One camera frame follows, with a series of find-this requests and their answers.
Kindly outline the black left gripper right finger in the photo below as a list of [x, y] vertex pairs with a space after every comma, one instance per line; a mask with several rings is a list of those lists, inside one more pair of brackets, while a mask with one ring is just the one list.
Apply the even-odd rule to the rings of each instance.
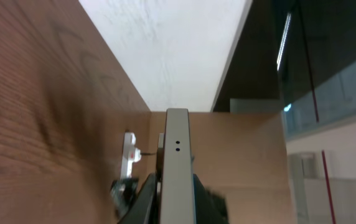
[[206, 189], [197, 175], [193, 176], [197, 224], [229, 224], [225, 198]]

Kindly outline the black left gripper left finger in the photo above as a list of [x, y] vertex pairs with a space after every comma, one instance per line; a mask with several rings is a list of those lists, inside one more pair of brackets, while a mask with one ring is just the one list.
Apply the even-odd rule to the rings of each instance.
[[118, 224], [152, 224], [157, 220], [157, 177], [149, 174], [137, 199]]

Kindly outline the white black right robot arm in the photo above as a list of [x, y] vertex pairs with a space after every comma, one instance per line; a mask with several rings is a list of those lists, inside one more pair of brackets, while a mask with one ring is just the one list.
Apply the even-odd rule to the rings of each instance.
[[119, 219], [123, 218], [136, 200], [138, 178], [123, 178], [114, 180], [110, 188], [110, 195], [115, 206], [115, 213]]

